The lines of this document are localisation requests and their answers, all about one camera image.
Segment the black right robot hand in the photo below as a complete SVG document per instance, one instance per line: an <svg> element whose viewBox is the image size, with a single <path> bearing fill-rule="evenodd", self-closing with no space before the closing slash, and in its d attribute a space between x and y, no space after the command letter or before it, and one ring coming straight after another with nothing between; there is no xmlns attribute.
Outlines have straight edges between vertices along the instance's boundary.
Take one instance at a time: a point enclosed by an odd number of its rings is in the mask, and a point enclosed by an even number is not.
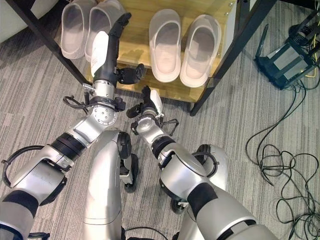
<svg viewBox="0 0 320 240"><path fill-rule="evenodd" d="M141 92L143 102L128 109L126 116L132 119L150 112L154 116L161 116L163 114L163 104L158 92L155 89L151 90L148 85L144 86Z"/></svg>

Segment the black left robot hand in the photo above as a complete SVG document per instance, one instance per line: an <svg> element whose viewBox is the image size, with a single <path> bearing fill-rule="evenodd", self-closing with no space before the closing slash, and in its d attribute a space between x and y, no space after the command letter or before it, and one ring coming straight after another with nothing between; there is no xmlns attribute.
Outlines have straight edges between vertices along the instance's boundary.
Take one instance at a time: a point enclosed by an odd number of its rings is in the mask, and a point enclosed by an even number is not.
<svg viewBox="0 0 320 240"><path fill-rule="evenodd" d="M132 85L138 83L145 71L140 63L136 68L117 67L119 56L120 37L132 14L129 12L121 15L113 24L109 32L101 30L93 40L91 56L91 75L93 82L98 80L107 81L116 86L117 83Z"/></svg>

